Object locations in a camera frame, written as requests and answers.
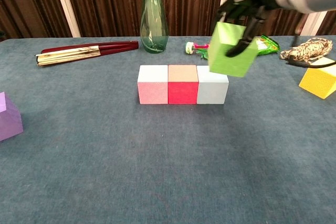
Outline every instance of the green glass vase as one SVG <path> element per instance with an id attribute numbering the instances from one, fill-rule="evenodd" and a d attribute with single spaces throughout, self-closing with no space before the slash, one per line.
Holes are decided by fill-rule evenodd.
<path id="1" fill-rule="evenodd" d="M 158 54 L 166 49 L 169 33 L 162 0 L 142 0 L 140 37 L 147 52 Z"/>

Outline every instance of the yellow cube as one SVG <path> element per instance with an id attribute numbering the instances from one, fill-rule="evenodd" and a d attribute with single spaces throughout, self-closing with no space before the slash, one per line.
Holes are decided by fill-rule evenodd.
<path id="1" fill-rule="evenodd" d="M 312 65 L 324 65 L 334 62 L 328 58 L 321 58 Z M 318 97 L 325 99 L 336 90 L 336 65 L 326 68 L 308 68 L 299 87 Z"/>

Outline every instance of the green cube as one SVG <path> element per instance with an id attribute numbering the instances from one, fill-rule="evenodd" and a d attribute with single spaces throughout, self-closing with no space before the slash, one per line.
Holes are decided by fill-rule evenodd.
<path id="1" fill-rule="evenodd" d="M 227 57 L 225 53 L 242 38 L 245 26 L 218 22 L 208 48 L 210 72 L 244 77 L 258 55 L 257 39 L 239 55 Z"/>

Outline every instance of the blue-gray carpet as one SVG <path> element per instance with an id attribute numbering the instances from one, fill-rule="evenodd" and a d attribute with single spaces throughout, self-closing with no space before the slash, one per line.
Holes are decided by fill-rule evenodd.
<path id="1" fill-rule="evenodd" d="M 208 37 L 36 66 L 44 48 L 128 39 L 0 43 L 25 130 L 0 143 L 0 223 L 336 223 L 336 93 L 299 88 L 305 70 L 273 54 L 229 77 L 224 106 L 139 105 L 140 65 L 206 65 L 184 47 Z"/>

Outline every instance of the toy block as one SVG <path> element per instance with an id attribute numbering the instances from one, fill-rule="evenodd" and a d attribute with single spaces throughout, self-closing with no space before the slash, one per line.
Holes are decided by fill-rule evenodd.
<path id="1" fill-rule="evenodd" d="M 197 104 L 224 104 L 229 80 L 225 74 L 212 73 L 209 66 L 197 66 Z"/>
<path id="2" fill-rule="evenodd" d="M 195 65 L 168 66 L 168 103 L 196 104 L 198 76 Z"/>
<path id="3" fill-rule="evenodd" d="M 168 104 L 168 65 L 142 65 L 138 75 L 140 104 Z"/>
<path id="4" fill-rule="evenodd" d="M 257 40 L 235 57 L 227 57 L 225 53 L 233 48 L 242 38 L 244 26 L 218 22 L 208 47 L 208 65 L 210 72 L 243 77 L 258 55 Z"/>
<path id="5" fill-rule="evenodd" d="M 21 114 L 5 92 L 0 93 L 0 141 L 23 132 Z"/>
<path id="6" fill-rule="evenodd" d="M 333 60 L 323 57 L 312 65 L 324 65 L 333 62 Z M 322 99 L 327 98 L 336 90 L 336 65 L 326 68 L 308 68 L 299 87 Z"/>

